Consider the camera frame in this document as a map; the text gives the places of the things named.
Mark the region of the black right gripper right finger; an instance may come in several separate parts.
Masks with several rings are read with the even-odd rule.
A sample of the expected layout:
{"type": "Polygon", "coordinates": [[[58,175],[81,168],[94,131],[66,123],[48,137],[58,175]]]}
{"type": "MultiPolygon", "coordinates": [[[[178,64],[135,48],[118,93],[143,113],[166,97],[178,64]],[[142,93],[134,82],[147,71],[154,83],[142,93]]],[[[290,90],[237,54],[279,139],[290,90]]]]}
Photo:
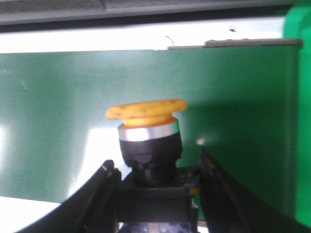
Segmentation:
{"type": "Polygon", "coordinates": [[[211,233],[309,233],[310,227],[276,210],[237,182],[200,149],[201,208],[211,233]]]}

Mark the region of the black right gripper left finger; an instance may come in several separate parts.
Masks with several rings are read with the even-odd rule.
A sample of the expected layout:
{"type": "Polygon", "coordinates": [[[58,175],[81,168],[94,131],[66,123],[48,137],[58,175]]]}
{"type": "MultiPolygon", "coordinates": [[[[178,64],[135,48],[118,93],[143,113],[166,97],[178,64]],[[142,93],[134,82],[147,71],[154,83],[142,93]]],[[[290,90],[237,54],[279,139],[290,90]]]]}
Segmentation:
{"type": "Polygon", "coordinates": [[[121,172],[106,160],[70,198],[19,233],[115,233],[121,172]]]}

